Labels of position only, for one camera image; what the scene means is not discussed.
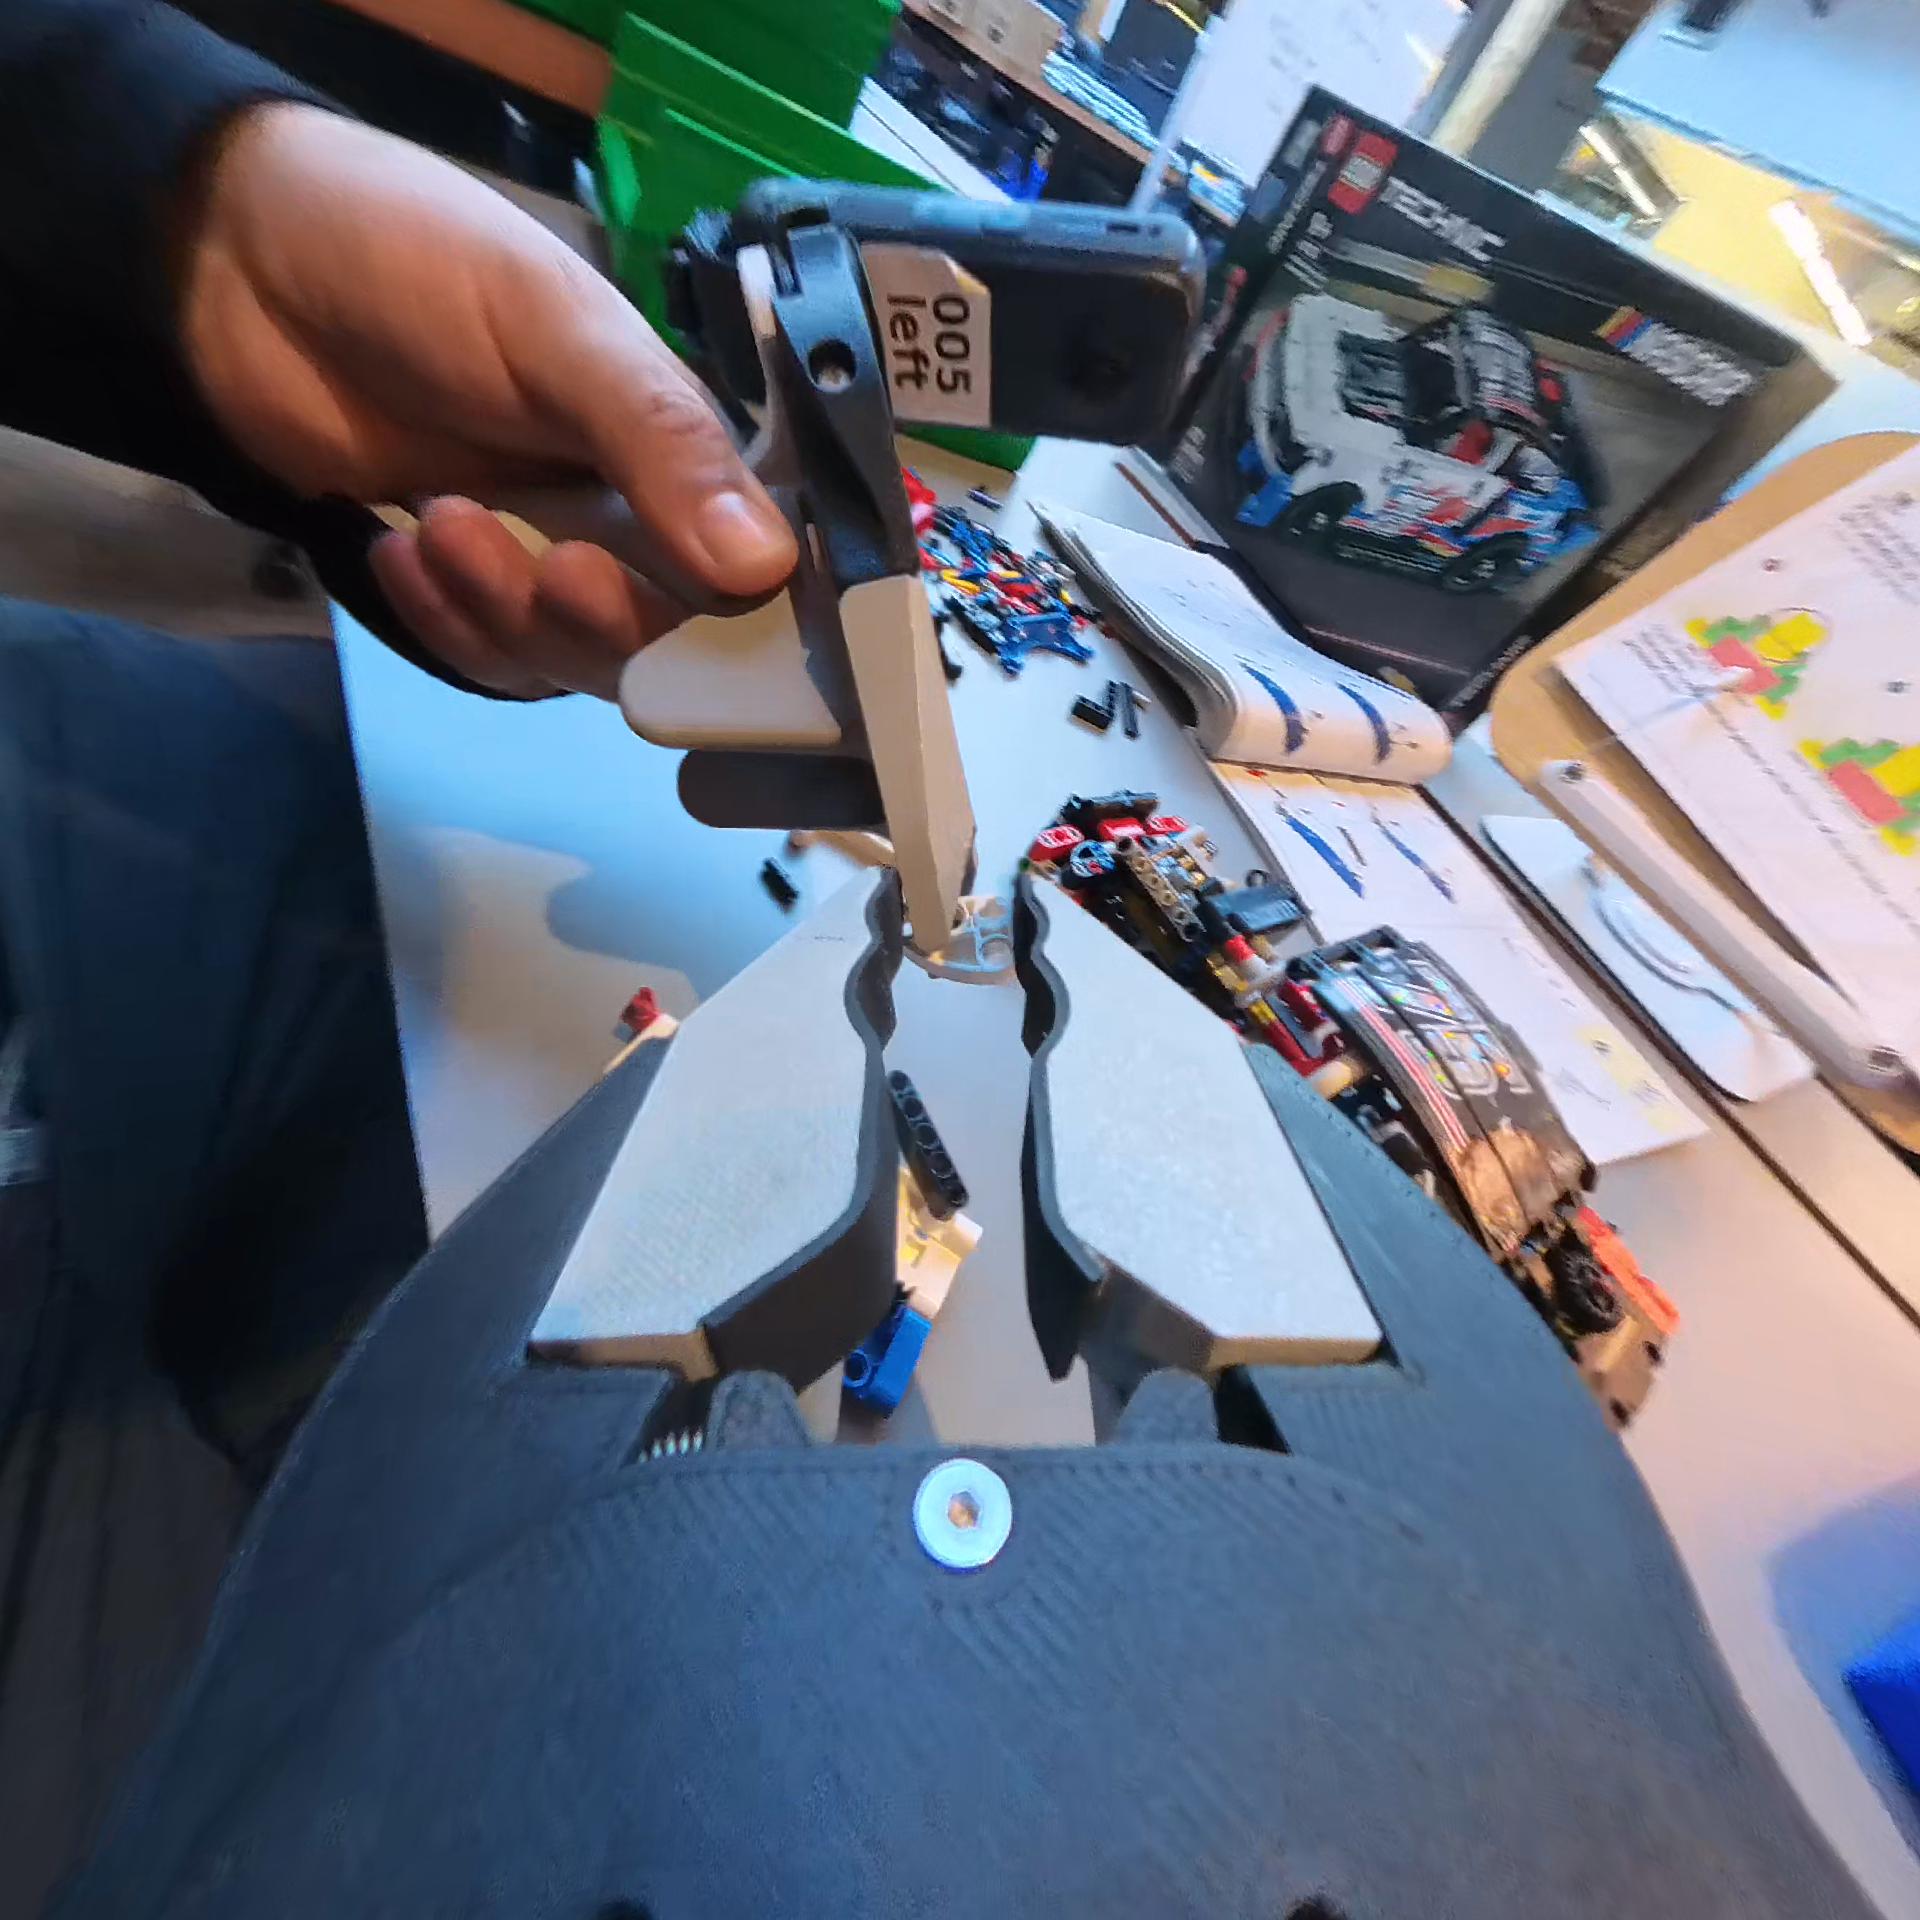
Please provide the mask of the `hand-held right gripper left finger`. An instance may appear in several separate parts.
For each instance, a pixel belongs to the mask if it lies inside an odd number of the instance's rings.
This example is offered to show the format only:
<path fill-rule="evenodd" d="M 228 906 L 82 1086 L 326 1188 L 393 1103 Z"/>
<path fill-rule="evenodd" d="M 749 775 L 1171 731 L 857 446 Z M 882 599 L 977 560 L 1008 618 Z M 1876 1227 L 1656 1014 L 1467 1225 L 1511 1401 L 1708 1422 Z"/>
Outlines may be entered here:
<path fill-rule="evenodd" d="M 805 1392 L 885 1319 L 899 957 L 899 876 L 869 869 L 643 1047 L 654 1076 L 531 1357 Z"/>

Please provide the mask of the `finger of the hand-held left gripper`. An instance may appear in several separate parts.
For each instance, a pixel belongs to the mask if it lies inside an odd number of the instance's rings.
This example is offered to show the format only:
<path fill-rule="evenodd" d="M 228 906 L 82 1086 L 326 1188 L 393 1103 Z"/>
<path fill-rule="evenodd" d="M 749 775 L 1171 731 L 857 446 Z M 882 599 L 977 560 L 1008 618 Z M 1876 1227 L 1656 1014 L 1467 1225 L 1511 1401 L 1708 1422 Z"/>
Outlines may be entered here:
<path fill-rule="evenodd" d="M 899 873 L 908 946 L 943 961 L 977 871 L 973 810 L 945 669 L 917 574 L 840 599 L 851 684 Z"/>

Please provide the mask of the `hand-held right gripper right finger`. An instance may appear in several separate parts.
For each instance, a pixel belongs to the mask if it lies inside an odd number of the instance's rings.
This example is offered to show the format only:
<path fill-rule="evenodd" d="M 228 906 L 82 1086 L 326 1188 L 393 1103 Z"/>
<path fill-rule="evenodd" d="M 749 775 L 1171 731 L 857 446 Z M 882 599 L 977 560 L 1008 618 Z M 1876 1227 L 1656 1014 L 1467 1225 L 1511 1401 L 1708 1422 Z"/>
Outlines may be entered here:
<path fill-rule="evenodd" d="M 1068 892 L 1019 876 L 1026 1310 L 1064 1379 L 1365 1363 L 1381 1329 L 1254 1053 Z"/>

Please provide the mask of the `small white curved brick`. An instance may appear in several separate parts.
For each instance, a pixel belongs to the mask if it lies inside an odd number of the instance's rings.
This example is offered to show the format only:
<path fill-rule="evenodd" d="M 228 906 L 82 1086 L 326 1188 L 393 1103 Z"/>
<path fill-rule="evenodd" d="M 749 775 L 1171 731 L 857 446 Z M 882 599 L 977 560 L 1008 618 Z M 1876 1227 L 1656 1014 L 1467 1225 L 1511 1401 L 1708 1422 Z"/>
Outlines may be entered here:
<path fill-rule="evenodd" d="M 941 939 L 924 944 L 901 926 L 905 956 L 933 978 L 959 985 L 993 985 L 1016 973 L 1013 909 L 1000 897 L 964 897 Z"/>

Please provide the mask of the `white and blue brick subassembly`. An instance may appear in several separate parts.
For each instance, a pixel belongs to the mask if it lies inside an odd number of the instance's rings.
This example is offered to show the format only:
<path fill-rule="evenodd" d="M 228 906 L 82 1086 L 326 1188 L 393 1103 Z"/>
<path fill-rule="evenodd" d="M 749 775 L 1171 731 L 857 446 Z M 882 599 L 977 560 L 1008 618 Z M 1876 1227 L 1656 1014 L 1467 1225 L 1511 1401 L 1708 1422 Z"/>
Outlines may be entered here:
<path fill-rule="evenodd" d="M 966 1210 L 936 1221 L 899 1156 L 899 1139 L 878 1068 L 877 1033 L 851 1018 L 868 1061 L 856 1073 L 851 1113 L 851 1200 L 805 1234 L 768 1277 L 703 1315 L 709 1372 L 773 1367 L 789 1383 L 814 1360 L 833 1358 L 842 1396 L 840 1426 L 877 1438 L 914 1396 L 915 1367 L 953 1277 L 977 1249 Z"/>

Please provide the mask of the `person's left forearm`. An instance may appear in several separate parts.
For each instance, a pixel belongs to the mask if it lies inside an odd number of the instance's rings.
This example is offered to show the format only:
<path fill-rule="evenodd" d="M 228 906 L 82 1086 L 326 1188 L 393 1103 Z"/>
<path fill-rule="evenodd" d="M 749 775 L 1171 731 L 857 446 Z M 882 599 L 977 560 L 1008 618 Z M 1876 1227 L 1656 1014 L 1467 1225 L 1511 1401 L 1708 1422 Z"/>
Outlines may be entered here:
<path fill-rule="evenodd" d="M 167 5 L 2 6 L 2 420 L 192 490 L 298 548 L 323 589 L 428 677 L 439 661 L 371 572 L 384 524 L 248 459 L 179 343 L 179 270 L 211 156 L 250 108 L 333 103 Z"/>

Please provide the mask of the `person's left hand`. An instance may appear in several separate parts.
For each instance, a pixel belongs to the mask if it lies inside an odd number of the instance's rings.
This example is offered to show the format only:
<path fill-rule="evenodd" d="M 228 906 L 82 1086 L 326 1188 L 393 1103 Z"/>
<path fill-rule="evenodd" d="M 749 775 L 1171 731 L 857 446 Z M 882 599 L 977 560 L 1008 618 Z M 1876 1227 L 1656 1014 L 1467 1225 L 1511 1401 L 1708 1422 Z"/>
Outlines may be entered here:
<path fill-rule="evenodd" d="M 640 311 L 436 153 L 308 103 L 240 108 L 186 190 L 174 291 L 239 455 L 305 501 L 413 514 L 371 543 L 371 580 L 484 692 L 613 697 L 643 647 L 797 564 Z"/>

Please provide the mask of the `pile of loose toy bricks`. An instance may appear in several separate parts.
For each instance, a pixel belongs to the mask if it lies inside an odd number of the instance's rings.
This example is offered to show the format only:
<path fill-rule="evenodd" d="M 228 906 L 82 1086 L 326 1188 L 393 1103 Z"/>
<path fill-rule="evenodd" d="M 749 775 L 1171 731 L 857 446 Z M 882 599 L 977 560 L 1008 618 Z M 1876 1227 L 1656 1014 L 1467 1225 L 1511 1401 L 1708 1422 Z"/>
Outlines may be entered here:
<path fill-rule="evenodd" d="M 1093 663 L 1094 617 L 1068 589 L 1068 570 L 1011 548 L 994 524 L 973 514 L 997 503 L 993 494 L 971 494 L 958 508 L 912 466 L 901 469 L 901 479 L 949 680 L 958 677 L 953 637 L 968 641 L 1007 680 L 1043 659 Z"/>

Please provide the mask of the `green plastic bin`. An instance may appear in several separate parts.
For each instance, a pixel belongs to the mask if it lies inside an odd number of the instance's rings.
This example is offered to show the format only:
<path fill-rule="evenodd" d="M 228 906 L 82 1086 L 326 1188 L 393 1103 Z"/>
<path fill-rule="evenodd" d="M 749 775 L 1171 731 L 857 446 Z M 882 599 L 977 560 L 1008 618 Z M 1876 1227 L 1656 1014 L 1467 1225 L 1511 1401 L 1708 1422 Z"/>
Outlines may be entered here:
<path fill-rule="evenodd" d="M 613 276 L 687 353 L 667 257 L 704 209 L 773 177 L 935 185 L 851 131 L 895 5 L 615 5 L 595 116 L 595 190 Z"/>

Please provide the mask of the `black toy car box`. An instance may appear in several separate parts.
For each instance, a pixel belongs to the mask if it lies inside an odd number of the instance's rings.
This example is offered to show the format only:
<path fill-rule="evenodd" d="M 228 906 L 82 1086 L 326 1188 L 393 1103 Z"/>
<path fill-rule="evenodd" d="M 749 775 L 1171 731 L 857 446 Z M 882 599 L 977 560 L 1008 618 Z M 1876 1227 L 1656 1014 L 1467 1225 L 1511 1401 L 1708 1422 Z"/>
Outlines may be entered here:
<path fill-rule="evenodd" d="M 1837 378 L 1646 252 L 1310 86 L 1155 459 L 1324 654 L 1460 725 Z"/>

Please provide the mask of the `white book stand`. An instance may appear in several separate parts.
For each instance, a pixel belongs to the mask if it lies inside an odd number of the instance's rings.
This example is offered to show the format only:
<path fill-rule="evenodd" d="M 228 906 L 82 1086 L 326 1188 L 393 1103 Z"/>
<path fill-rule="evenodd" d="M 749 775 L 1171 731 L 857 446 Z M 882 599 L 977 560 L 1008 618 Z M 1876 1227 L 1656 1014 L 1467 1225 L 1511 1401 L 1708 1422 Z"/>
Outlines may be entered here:
<path fill-rule="evenodd" d="M 1489 817 L 1494 850 L 1706 1089 L 1760 1105 L 1822 1082 L 1916 1155 L 1916 1060 L 1888 1018 L 1766 934 L 1596 759 L 1544 760 L 1533 790 L 1556 826 Z"/>

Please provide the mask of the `brown wooden edge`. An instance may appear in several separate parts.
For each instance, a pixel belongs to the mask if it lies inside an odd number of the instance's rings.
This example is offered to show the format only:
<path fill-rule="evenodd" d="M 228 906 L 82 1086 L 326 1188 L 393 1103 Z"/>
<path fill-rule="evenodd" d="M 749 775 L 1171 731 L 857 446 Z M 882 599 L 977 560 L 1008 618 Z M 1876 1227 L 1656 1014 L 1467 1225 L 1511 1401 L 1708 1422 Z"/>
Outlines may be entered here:
<path fill-rule="evenodd" d="M 544 101 L 595 116 L 613 77 L 604 47 L 512 1 L 333 1 Z"/>

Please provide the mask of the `printed instruction sheet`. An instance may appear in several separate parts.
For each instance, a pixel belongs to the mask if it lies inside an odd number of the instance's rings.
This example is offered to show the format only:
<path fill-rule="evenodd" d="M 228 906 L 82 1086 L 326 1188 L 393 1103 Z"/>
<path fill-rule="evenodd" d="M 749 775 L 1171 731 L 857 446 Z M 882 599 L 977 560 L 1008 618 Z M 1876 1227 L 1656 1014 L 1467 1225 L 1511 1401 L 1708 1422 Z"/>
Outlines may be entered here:
<path fill-rule="evenodd" d="M 1918 449 L 1831 442 L 1597 610 L 1563 684 L 1916 1068 Z"/>

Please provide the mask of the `wooden board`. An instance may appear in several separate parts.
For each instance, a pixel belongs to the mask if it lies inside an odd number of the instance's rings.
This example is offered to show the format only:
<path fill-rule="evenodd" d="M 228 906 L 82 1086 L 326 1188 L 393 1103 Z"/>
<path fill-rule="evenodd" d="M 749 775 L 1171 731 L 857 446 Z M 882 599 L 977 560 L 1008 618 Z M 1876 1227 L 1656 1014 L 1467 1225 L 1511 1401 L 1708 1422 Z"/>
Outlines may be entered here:
<path fill-rule="evenodd" d="M 1916 435 L 1912 432 L 1889 429 L 1874 433 Z M 1802 462 L 1821 448 L 1802 452 L 1780 469 Z M 1735 501 L 1741 499 L 1748 490 L 1762 487 L 1771 476 L 1738 491 Z M 1621 604 L 1635 604 L 1646 599 L 1646 572 L 1658 567 L 1659 558 L 1670 553 L 1670 549 L 1676 543 L 1686 541 L 1691 534 L 1692 530 L 1675 541 L 1665 551 L 1637 565 L 1632 572 L 1624 572 L 1621 580 L 1611 586 L 1611 592 L 1599 595 L 1588 610 L 1568 617 L 1557 626 L 1554 626 L 1548 637 L 1499 680 L 1499 688 L 1491 704 L 1494 747 L 1503 768 L 1530 790 L 1533 779 L 1544 760 L 1585 755 L 1596 759 L 1599 772 L 1619 784 L 1621 792 L 1643 811 L 1643 817 L 1658 827 L 1663 840 L 1675 850 L 1678 850 L 1683 858 L 1698 865 L 1704 871 L 1704 876 L 1708 876 L 1716 884 L 1716 887 L 1720 887 L 1744 913 L 1748 913 L 1757 926 L 1762 926 L 1766 934 L 1788 946 L 1788 951 L 1795 957 L 1810 965 L 1802 949 L 1788 934 L 1780 931 L 1780 927 L 1764 913 L 1764 909 L 1757 906 L 1753 895 L 1746 892 L 1738 878 L 1729 873 L 1729 869 L 1713 856 L 1713 850 L 1702 841 L 1702 836 L 1651 785 L 1649 777 L 1643 777 L 1637 770 L 1637 764 L 1629 763 L 1626 750 L 1599 733 L 1599 724 L 1596 721 L 1593 712 L 1579 697 L 1571 696 L 1571 691 L 1563 684 L 1556 669 L 1557 657 L 1569 650 L 1571 640 L 1584 640 L 1597 630 L 1597 610 L 1619 610 Z"/>

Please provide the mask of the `bright blue object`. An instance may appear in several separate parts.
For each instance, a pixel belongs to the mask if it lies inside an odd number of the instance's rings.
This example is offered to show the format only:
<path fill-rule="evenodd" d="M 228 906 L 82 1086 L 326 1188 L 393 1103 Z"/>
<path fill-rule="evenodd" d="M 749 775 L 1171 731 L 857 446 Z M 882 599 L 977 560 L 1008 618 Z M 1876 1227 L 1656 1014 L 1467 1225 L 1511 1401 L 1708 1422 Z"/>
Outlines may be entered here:
<path fill-rule="evenodd" d="M 1845 1684 L 1908 1792 L 1918 1796 L 1918 1617 L 1859 1651 Z"/>

